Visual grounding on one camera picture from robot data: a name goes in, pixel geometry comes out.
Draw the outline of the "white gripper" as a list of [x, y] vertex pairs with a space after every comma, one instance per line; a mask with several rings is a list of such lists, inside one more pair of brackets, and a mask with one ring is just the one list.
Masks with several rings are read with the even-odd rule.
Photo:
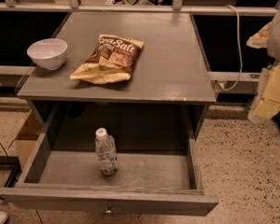
[[[250, 36], [246, 44], [253, 49], [266, 49], [268, 55], [280, 61], [280, 10], [272, 22]], [[259, 76], [258, 92], [247, 118], [254, 123], [270, 120], [280, 112], [280, 62], [272, 69], [263, 68]]]

